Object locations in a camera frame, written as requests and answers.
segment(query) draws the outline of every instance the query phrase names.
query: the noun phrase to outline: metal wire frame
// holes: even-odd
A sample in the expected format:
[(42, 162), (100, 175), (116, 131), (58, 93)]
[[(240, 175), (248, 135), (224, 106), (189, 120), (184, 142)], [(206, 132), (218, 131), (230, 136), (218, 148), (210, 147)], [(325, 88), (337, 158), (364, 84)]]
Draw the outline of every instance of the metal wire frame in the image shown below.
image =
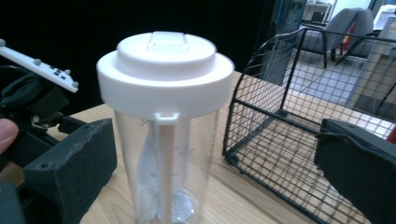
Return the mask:
[(321, 120), (332, 118), (388, 136), (396, 118), (396, 44), (360, 36), (375, 43), (372, 55), (324, 68), (322, 55), (302, 51), (306, 41), (323, 44), (305, 37), (312, 31), (277, 35), (253, 54), (233, 92), (223, 156), (317, 222), (370, 223), (314, 165), (315, 135)]

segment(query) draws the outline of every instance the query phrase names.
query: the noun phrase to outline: hand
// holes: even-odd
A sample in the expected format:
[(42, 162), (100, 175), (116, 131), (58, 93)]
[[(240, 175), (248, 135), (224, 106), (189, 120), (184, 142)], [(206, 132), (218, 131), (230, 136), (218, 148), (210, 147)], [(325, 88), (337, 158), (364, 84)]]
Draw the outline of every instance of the hand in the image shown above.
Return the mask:
[(0, 155), (11, 146), (18, 135), (18, 126), (9, 119), (0, 119)]

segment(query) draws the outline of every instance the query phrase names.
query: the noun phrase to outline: transparent container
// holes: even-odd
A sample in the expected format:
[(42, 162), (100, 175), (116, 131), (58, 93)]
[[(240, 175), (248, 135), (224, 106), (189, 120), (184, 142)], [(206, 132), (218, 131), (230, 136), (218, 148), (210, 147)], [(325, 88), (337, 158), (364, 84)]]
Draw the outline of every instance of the transparent container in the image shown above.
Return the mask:
[(154, 32), (122, 40), (97, 70), (115, 109), (137, 223), (199, 223), (233, 63), (199, 36)]

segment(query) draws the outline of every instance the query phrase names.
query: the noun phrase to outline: wooden table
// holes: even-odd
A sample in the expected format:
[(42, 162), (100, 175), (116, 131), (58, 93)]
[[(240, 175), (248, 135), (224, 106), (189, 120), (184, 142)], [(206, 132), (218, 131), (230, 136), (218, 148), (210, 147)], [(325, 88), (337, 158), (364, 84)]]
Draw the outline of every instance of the wooden table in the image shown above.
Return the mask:
[[(219, 125), (201, 223), (315, 223), (272, 192), (240, 174), (221, 156), (228, 105)], [(107, 105), (82, 111), (74, 118), (87, 122), (113, 118)], [(81, 223), (134, 223), (132, 197), (115, 127), (118, 167)]]

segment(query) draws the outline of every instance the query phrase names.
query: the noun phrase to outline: white lid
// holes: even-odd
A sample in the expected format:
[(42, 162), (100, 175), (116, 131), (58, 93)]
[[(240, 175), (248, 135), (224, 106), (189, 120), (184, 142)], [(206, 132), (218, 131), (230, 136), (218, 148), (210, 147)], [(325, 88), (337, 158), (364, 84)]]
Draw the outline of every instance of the white lid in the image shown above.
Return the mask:
[(233, 63), (195, 35), (134, 35), (96, 66), (103, 100), (141, 119), (201, 117), (222, 107), (231, 92)]

